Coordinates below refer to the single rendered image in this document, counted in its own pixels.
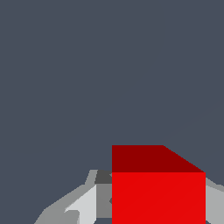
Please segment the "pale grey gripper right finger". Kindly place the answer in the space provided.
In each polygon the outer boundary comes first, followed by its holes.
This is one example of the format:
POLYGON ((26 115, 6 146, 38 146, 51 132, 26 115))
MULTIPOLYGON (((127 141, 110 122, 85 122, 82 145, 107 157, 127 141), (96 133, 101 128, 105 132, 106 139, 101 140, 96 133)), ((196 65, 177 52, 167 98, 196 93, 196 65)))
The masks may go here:
POLYGON ((206 221, 224 224, 224 186, 206 178, 206 221))

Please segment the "red cube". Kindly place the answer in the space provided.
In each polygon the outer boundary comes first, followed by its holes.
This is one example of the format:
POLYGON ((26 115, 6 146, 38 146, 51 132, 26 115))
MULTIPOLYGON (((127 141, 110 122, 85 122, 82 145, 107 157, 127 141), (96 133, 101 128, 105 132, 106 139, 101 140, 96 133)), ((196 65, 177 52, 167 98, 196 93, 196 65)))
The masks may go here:
POLYGON ((112 224, 206 224, 206 174, 163 145, 114 145, 112 224))

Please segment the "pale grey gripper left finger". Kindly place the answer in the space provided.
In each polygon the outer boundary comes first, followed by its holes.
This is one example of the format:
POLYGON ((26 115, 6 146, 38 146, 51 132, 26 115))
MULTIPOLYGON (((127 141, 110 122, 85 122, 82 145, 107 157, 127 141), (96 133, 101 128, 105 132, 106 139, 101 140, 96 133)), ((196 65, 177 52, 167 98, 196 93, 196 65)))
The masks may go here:
POLYGON ((95 224, 112 218, 112 171, 90 170, 83 185, 44 209, 34 224, 95 224))

